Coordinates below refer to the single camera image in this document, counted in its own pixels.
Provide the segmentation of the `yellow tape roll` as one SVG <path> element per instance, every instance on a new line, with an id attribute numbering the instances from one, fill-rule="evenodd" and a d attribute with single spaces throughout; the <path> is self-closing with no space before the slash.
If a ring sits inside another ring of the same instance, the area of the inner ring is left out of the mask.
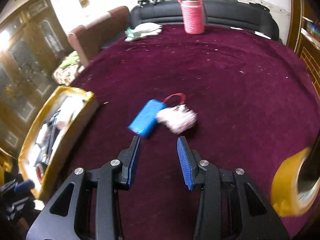
<path id="1" fill-rule="evenodd" d="M 306 147 L 285 159 L 274 175 L 270 200 L 279 217 L 301 216 L 315 202 L 319 193 L 319 179 L 308 182 L 300 177 L 310 152 L 311 148 Z"/>

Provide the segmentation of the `blue battery pack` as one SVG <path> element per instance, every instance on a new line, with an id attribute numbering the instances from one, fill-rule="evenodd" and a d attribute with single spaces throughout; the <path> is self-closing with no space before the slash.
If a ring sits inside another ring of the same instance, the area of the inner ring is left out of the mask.
<path id="1" fill-rule="evenodd" d="M 141 137 L 147 137 L 157 124 L 156 116 L 165 109 L 166 104 L 158 100 L 149 100 L 137 114 L 128 129 Z"/>

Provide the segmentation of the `white and green cloth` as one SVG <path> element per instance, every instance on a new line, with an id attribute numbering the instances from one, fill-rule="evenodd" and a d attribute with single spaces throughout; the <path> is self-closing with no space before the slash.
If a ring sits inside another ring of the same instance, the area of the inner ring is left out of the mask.
<path id="1" fill-rule="evenodd" d="M 125 30 L 125 42 L 131 42 L 146 38 L 149 36 L 157 36 L 162 32 L 162 25 L 157 23 L 142 23 L 137 25 L 134 29 L 128 27 Z"/>

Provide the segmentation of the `dark red table cloth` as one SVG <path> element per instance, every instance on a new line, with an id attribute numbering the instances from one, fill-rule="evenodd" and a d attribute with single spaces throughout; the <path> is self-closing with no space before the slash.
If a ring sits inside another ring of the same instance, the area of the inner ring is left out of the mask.
<path id="1" fill-rule="evenodd" d="M 146 103 L 165 103 L 141 139 L 132 189 L 119 194 L 126 239 L 192 238 L 199 194 L 184 183 L 178 137 L 218 168 L 244 169 L 269 197 L 281 163 L 319 130 L 319 97 L 304 62 L 280 42 L 242 30 L 213 26 L 189 35 L 165 25 L 154 37 L 121 38 L 72 86 L 94 93 L 100 106 L 70 169 L 115 158 Z"/>

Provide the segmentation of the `wooden glass door cabinet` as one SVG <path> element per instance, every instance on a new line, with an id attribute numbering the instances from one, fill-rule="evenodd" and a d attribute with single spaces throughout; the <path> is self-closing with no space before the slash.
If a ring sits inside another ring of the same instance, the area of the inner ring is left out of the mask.
<path id="1" fill-rule="evenodd" d="M 17 158 L 57 87 L 53 72 L 72 49 L 50 0 L 29 0 L 1 21 L 1 151 Z"/>

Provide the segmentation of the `black leather sofa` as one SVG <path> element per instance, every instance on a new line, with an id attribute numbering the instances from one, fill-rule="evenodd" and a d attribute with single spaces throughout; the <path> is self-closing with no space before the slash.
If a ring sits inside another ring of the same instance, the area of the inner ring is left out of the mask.
<path id="1" fill-rule="evenodd" d="M 206 25 L 236 27 L 258 31 L 272 40 L 279 40 L 279 27 L 270 10 L 259 3 L 242 3 L 237 0 L 203 0 Z M 130 12 L 130 27 L 153 22 L 178 24 L 183 22 L 180 3 L 177 0 L 136 6 Z"/>

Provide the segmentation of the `green and patterned blankets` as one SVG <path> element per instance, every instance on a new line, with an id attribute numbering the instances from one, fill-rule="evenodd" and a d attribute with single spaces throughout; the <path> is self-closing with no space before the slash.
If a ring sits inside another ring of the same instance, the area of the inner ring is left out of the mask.
<path id="1" fill-rule="evenodd" d="M 77 51 L 74 50 L 65 57 L 62 63 L 54 70 L 53 79 L 59 85 L 69 86 L 78 76 L 80 67 L 80 57 Z"/>

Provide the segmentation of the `white tray with yellow tape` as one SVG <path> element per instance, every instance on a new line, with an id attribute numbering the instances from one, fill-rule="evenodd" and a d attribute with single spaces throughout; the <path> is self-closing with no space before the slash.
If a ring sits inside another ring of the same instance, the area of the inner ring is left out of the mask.
<path id="1" fill-rule="evenodd" d="M 24 180 L 34 183 L 32 194 L 47 201 L 78 137 L 98 108 L 93 92 L 75 87 L 58 87 L 33 121 L 18 156 Z M 44 163 L 46 171 L 39 182 L 35 166 Z"/>

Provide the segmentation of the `pink knitted bottle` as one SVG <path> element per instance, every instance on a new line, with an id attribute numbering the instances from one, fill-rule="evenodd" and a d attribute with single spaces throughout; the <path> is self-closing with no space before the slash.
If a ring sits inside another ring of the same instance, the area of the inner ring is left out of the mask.
<path id="1" fill-rule="evenodd" d="M 204 9 L 202 0 L 178 0 L 185 32 L 191 35 L 204 33 Z"/>

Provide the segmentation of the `wooden shelf cabinet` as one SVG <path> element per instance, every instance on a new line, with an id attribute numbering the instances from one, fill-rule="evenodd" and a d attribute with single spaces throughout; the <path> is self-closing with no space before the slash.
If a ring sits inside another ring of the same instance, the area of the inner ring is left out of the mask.
<path id="1" fill-rule="evenodd" d="M 291 0 L 287 47 L 303 60 L 316 93 L 319 94 L 319 40 L 308 32 L 308 24 L 318 17 L 308 0 Z"/>

